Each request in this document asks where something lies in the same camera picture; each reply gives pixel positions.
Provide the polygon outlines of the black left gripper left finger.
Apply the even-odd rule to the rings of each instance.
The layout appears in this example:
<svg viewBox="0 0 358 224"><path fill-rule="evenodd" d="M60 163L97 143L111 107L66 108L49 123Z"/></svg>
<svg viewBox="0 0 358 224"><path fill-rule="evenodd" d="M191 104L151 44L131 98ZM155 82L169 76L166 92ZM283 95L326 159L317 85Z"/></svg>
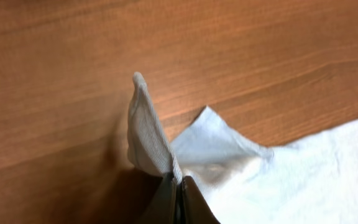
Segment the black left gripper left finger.
<svg viewBox="0 0 358 224"><path fill-rule="evenodd" d="M166 174L137 224L175 224L177 222L177 184Z"/></svg>

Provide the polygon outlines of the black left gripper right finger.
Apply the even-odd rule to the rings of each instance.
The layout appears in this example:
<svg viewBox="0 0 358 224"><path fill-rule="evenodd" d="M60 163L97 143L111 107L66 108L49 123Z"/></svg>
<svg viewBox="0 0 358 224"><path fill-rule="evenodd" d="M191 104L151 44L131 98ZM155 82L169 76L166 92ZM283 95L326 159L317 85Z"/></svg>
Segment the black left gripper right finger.
<svg viewBox="0 0 358 224"><path fill-rule="evenodd" d="M194 179L190 176L186 176L182 184L185 223L220 224L206 203Z"/></svg>

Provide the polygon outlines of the light blue printed t-shirt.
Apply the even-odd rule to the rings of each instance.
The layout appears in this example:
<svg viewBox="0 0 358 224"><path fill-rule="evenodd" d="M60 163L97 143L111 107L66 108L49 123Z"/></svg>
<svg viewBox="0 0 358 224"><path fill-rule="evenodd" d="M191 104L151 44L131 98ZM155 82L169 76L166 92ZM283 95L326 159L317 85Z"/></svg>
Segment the light blue printed t-shirt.
<svg viewBox="0 0 358 224"><path fill-rule="evenodd" d="M265 147L206 107L169 141L143 76L135 73L133 82L128 157L147 174L173 174L176 223L185 223L186 176L220 223L358 223L358 119Z"/></svg>

